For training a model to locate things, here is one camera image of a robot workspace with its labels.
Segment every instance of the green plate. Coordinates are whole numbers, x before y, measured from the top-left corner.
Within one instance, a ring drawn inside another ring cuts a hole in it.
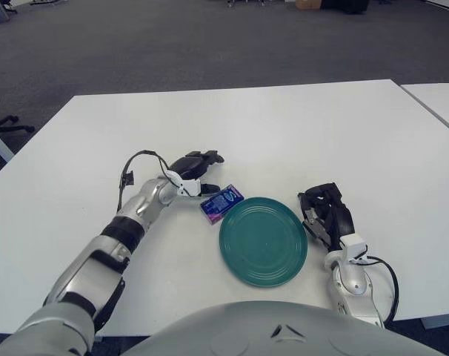
[[[240,280],[274,287],[299,273],[307,256],[307,236],[287,206],[268,198],[250,198],[224,217],[219,247]]]

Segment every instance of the white table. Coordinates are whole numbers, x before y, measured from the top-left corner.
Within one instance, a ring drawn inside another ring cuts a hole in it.
[[[414,84],[402,87],[449,128],[449,83]]]
[[[399,277],[396,319],[449,313],[449,130],[390,80],[275,88],[74,97],[0,172],[0,332],[40,305],[70,261],[115,214],[119,174],[141,149],[168,162],[193,150],[226,159],[207,181],[290,207],[336,182],[372,255]],[[156,159],[131,167],[140,182]],[[324,249],[309,242],[289,283],[237,280],[219,253],[219,224],[198,202],[176,201],[136,250],[107,335],[153,334],[199,309],[240,300],[330,308]],[[392,301],[389,274],[371,268],[376,305]]]

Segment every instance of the cardboard box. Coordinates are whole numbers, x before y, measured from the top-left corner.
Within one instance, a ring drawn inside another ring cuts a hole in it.
[[[296,6],[300,10],[318,10],[322,0],[296,0]]]

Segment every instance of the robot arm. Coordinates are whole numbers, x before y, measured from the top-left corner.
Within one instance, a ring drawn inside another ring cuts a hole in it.
[[[0,345],[0,355],[89,352],[94,334],[109,320],[121,297],[125,287],[122,274],[133,252],[162,209],[177,196],[219,191],[219,187],[199,181],[215,162],[224,162],[216,151],[191,152],[162,171],[160,177],[146,181],[55,282],[44,307]],[[123,174],[120,188],[126,181],[130,184],[131,178],[132,172]]]
[[[364,265],[368,258],[384,263],[394,279],[394,304],[390,316],[392,321],[397,309],[399,287],[392,268],[377,257],[369,257],[366,242],[355,233],[353,219],[342,194],[335,183],[319,185],[298,195],[303,226],[328,249],[325,268],[331,273],[330,294],[335,309],[373,325],[385,327],[373,301],[373,284]]]

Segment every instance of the black cable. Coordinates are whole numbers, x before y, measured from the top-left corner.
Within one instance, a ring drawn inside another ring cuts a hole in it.
[[[124,189],[126,188],[125,176],[127,174],[127,170],[129,169],[129,165],[133,161],[134,158],[136,158],[137,156],[140,156],[142,154],[146,154],[148,156],[155,156],[155,157],[157,157],[157,159],[159,160],[160,169],[161,169],[162,173],[164,174],[164,177],[167,178],[167,180],[173,186],[179,188],[179,186],[177,184],[175,184],[174,182],[172,182],[172,180],[169,178],[169,176],[165,173],[165,170],[164,170],[164,167],[162,166],[162,163],[165,165],[166,169],[169,170],[169,166],[168,166],[167,162],[165,162],[165,159],[160,157],[155,151],[148,151],[148,150],[139,151],[139,152],[137,152],[136,154],[134,154],[131,158],[129,158],[127,160],[124,168],[122,169],[121,178],[119,180],[119,201],[118,201],[118,209],[117,209],[117,211],[121,210],[121,208],[122,208],[122,193],[124,192]],[[184,188],[184,191],[190,197],[190,194],[188,193],[187,189]]]
[[[374,262],[374,263],[355,263],[355,264],[359,265],[359,266],[372,266],[372,265],[377,265],[378,263],[382,263],[389,270],[390,276],[393,278],[394,300],[393,300],[393,305],[390,307],[389,315],[388,315],[388,317],[385,320],[385,326],[388,327],[388,325],[393,322],[394,317],[396,316],[397,307],[399,305],[399,284],[397,283],[397,276],[396,276],[396,273],[394,272],[393,268],[386,261],[382,260],[379,257],[374,257],[374,256],[368,256],[367,258],[370,259],[370,260],[375,260],[377,262]]]

